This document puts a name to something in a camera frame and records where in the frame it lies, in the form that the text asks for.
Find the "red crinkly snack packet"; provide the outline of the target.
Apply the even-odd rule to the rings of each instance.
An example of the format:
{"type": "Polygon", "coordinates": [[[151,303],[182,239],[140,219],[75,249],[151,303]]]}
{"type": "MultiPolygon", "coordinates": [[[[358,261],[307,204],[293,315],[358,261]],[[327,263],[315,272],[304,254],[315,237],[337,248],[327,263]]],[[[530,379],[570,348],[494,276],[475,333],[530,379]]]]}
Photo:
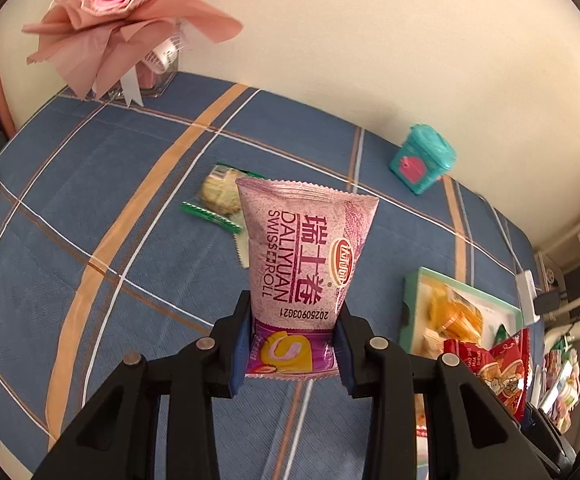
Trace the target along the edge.
{"type": "Polygon", "coordinates": [[[530,385],[530,330],[522,328],[490,350],[472,342],[444,341],[444,352],[459,356],[481,378],[518,422],[522,422],[530,385]]]}

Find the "yellow orange snack bag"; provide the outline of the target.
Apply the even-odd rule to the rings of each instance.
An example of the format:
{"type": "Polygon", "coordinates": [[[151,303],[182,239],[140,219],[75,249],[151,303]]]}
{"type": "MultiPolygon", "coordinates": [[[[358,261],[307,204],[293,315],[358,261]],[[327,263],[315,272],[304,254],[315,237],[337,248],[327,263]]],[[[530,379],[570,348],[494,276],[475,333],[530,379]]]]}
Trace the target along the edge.
{"type": "Polygon", "coordinates": [[[483,315],[464,296],[447,285],[433,285],[427,308],[427,327],[446,339],[480,344],[483,315]]]}

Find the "green snack packet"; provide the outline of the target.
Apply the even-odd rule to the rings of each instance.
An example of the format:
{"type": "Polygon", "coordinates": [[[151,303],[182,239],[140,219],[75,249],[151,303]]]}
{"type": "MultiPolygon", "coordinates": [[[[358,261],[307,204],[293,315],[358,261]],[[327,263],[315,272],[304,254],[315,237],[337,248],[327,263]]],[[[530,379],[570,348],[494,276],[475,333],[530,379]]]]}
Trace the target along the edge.
{"type": "Polygon", "coordinates": [[[497,344],[501,344],[502,342],[507,340],[509,337],[510,337],[510,334],[508,333],[506,326],[504,324],[500,324],[498,326],[496,333],[495,333],[495,336],[494,336],[494,341],[493,341],[494,346],[497,346],[497,344]]]}

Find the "pink swiss roll packet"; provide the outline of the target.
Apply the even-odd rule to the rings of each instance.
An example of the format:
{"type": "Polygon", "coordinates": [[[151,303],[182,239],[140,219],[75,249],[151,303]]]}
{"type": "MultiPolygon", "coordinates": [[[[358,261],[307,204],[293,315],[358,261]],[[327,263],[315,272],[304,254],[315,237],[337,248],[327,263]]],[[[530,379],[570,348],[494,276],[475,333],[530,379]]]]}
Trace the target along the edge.
{"type": "Polygon", "coordinates": [[[333,330],[379,202],[307,182],[240,178],[253,339],[247,375],[337,370],[333,330]]]}

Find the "white tray green rim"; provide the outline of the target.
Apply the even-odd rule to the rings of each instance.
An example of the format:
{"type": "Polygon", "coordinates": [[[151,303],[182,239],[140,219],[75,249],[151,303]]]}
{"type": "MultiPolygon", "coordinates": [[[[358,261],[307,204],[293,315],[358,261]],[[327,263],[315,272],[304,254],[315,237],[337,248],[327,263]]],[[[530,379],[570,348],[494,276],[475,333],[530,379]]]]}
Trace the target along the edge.
{"type": "Polygon", "coordinates": [[[438,272],[421,268],[404,285],[399,344],[414,356],[454,352],[517,421],[532,379],[531,334],[521,310],[438,272]]]}

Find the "black charger plug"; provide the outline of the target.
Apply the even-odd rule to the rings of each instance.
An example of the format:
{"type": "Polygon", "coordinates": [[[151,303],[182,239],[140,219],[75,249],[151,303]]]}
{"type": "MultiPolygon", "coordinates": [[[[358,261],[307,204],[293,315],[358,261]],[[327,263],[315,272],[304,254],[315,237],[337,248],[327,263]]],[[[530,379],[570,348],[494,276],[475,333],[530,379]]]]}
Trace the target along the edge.
{"type": "Polygon", "coordinates": [[[542,316],[558,310],[561,304],[561,292],[558,289],[538,294],[533,300],[536,315],[542,316]]]}

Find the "white power strip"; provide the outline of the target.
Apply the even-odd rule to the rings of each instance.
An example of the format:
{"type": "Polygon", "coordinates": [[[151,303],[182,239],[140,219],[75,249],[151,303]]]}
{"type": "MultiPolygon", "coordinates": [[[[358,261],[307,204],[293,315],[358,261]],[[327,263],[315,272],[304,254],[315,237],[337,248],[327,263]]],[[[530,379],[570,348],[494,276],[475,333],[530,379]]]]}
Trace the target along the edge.
{"type": "Polygon", "coordinates": [[[514,281],[516,282],[519,307],[522,312],[524,325],[533,325],[540,320],[540,316],[535,312],[534,307],[536,288],[532,272],[530,270],[523,270],[514,277],[514,281]]]}

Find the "blue plaid tablecloth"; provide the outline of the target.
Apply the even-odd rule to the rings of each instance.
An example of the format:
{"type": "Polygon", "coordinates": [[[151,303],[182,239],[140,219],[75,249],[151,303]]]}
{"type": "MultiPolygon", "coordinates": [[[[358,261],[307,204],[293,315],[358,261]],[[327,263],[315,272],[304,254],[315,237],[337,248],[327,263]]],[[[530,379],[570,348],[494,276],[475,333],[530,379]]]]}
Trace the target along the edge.
{"type": "Polygon", "coordinates": [[[191,74],[139,108],[47,101],[0,153],[0,453],[32,471],[49,448],[51,376],[65,417],[125,353],[169,356],[229,314],[249,276],[232,236],[189,216],[218,162],[375,196],[347,302],[396,339],[406,275],[445,274],[504,300],[533,270],[526,235],[460,183],[412,194],[394,144],[275,94],[191,74]]]}

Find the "cookie in clear green wrapper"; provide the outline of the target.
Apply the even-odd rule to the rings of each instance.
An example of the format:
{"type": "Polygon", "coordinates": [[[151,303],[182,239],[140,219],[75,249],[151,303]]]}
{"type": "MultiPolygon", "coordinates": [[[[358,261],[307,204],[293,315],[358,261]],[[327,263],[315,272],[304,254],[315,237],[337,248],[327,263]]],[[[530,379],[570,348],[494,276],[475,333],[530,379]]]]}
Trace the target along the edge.
{"type": "Polygon", "coordinates": [[[240,234],[245,227],[237,187],[240,178],[263,176],[218,162],[203,180],[197,195],[181,203],[181,210],[231,234],[240,234]]]}

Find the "teal toy house box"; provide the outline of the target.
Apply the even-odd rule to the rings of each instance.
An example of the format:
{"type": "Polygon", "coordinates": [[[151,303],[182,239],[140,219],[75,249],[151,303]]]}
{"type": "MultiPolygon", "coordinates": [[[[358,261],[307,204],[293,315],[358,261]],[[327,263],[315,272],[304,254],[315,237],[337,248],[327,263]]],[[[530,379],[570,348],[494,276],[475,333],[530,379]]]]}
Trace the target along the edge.
{"type": "Polygon", "coordinates": [[[422,194],[455,165],[455,149],[429,125],[410,127],[408,136],[391,159],[389,168],[407,188],[422,194]]]}

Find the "pink flower bouquet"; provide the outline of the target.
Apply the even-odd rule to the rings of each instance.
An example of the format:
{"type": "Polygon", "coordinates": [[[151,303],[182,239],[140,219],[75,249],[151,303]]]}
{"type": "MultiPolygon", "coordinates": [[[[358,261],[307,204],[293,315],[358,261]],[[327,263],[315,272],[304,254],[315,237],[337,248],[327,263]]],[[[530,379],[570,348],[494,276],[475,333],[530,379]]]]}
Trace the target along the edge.
{"type": "Polygon", "coordinates": [[[238,36],[241,23],[202,0],[51,0],[28,63],[49,63],[78,98],[102,98],[178,29],[190,26],[214,44],[238,36]]]}

